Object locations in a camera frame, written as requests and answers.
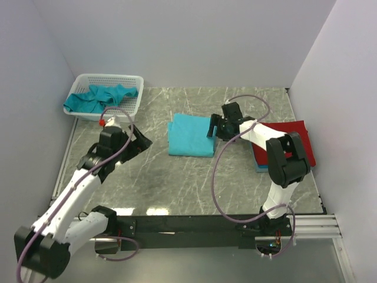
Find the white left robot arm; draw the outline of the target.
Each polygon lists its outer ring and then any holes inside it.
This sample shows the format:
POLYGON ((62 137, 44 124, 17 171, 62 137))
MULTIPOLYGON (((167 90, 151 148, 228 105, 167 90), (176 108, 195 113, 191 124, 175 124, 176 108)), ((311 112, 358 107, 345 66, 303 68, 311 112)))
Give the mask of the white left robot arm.
POLYGON ((123 164, 151 146, 151 140, 136 126, 130 125, 129 129, 126 133, 121 126, 104 126, 99 141, 80 158, 69 184, 51 207, 31 227, 22 226, 16 231, 18 282, 22 282, 22 268, 56 279, 73 254, 97 235, 115 239, 116 245, 125 240, 116 211, 104 206, 95 207, 78 224, 71 223, 117 163, 123 164))

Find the white plastic basket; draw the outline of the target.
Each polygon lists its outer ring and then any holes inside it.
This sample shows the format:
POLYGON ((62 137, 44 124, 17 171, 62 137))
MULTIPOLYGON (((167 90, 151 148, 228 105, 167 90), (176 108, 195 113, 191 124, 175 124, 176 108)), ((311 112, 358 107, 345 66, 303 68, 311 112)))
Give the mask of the white plastic basket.
POLYGON ((141 103, 144 79, 137 75, 81 74, 63 105, 67 115, 99 121, 117 116, 123 123, 135 120, 141 103))

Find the aluminium rail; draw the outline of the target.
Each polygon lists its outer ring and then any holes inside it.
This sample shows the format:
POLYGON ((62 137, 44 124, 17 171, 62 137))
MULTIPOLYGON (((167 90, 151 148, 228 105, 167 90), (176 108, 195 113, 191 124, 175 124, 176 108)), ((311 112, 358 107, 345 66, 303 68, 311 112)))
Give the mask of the aluminium rail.
MULTIPOLYGON (((304 238, 341 238, 338 223, 333 215, 287 215, 293 224, 291 236, 304 238)), ((107 220, 104 215, 93 212, 82 221, 75 222, 74 219, 54 219, 45 228, 43 235, 53 235, 56 240, 64 240, 74 233, 91 230, 91 235, 110 233, 117 227, 117 220, 107 220)))

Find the teal crumpled t-shirt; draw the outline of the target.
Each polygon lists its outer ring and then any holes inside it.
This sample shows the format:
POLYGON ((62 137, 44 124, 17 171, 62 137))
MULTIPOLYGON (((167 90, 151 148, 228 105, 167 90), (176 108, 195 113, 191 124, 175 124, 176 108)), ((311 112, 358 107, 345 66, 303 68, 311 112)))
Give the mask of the teal crumpled t-shirt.
POLYGON ((118 107, 124 98, 136 98, 135 87, 89 85, 86 93, 72 93, 64 103, 68 112, 101 114, 107 107, 118 107))

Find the folded blue t-shirt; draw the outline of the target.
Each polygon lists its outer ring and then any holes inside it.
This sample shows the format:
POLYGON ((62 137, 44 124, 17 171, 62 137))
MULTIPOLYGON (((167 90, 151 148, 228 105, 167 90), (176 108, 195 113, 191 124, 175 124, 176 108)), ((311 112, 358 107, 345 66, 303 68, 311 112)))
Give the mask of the folded blue t-shirt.
POLYGON ((257 161, 254 161, 254 168, 257 173, 267 173, 268 172, 268 165, 262 164, 259 165, 257 161))

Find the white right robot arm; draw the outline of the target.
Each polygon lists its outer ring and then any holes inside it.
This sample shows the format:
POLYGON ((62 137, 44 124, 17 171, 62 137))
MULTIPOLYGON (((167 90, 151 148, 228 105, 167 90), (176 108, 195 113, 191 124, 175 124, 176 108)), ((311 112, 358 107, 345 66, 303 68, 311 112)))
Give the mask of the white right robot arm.
POLYGON ((310 172, 310 163, 300 135, 297 132, 285 133, 265 126, 251 118, 231 119, 212 114, 207 137, 213 134, 226 140, 226 146, 241 138, 262 148, 267 153, 268 174, 272 181, 266 201, 260 212, 246 220, 238 220, 226 215, 217 203, 214 192, 213 169, 211 177, 211 196, 220 214, 238 224, 257 222, 259 230, 272 235, 288 224, 286 216, 290 210, 289 202, 298 184, 310 172))

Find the folded red t-shirt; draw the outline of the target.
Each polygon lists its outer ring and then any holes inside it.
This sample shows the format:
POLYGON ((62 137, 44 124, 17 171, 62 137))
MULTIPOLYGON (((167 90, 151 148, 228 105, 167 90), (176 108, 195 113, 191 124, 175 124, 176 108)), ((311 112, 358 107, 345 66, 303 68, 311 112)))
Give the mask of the folded red t-shirt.
MULTIPOLYGON (((290 121, 290 122, 278 122, 278 123, 262 123, 262 124, 277 131, 282 131, 282 132, 287 132, 287 133, 295 131, 299 133, 311 168, 316 166, 316 160, 312 151, 312 146, 310 143, 308 131, 305 127, 305 122, 303 120, 290 121)), ((262 165, 262 164, 267 165, 266 151, 264 151, 261 147, 253 143, 251 143, 251 148, 252 148, 254 161, 257 161, 259 165, 262 165)))

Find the black mounting base bar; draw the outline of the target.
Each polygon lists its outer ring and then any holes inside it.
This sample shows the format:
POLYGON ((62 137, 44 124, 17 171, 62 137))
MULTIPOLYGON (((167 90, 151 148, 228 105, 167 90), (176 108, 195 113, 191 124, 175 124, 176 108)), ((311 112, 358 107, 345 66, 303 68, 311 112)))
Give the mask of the black mounting base bar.
POLYGON ((236 246, 254 249, 257 237, 290 236, 293 224, 284 214, 277 219, 254 215, 231 215, 238 223, 221 215, 119 216, 117 227, 96 237, 122 236, 138 242, 142 249, 214 248, 236 246))

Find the light blue t-shirt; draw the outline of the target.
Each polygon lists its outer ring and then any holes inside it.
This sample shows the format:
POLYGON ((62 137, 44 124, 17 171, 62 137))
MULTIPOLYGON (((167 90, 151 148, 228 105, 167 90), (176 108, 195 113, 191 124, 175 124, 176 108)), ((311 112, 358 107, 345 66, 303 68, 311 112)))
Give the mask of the light blue t-shirt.
POLYGON ((176 113, 167 124, 170 156, 213 157, 216 137, 207 137, 209 117, 176 113))

